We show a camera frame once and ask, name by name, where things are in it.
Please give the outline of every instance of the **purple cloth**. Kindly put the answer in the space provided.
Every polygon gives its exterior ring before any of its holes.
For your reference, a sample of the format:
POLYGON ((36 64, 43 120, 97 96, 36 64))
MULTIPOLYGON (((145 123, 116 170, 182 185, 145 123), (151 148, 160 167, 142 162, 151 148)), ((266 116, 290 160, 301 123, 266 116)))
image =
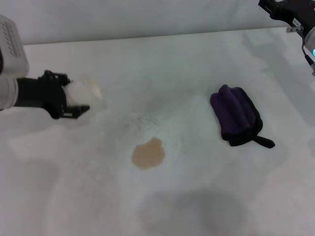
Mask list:
POLYGON ((211 95, 210 103, 218 117, 222 135, 239 134, 255 124, 255 112, 240 88, 223 85, 218 93, 211 95))

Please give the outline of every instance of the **brown stain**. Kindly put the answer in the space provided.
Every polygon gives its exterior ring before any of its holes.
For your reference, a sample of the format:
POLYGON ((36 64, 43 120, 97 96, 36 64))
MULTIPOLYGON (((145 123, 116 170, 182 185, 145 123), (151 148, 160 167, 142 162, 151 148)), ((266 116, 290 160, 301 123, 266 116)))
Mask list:
POLYGON ((162 141, 153 137, 147 143, 137 145, 132 153, 132 162, 142 170, 160 165, 165 158, 162 141))

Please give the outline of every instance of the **white backdrop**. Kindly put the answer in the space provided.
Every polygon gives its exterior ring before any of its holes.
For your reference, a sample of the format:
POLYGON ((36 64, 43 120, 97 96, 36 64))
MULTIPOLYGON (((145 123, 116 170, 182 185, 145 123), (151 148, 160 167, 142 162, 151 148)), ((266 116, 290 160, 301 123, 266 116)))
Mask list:
POLYGON ((258 0, 2 0, 25 44, 284 26, 258 0))

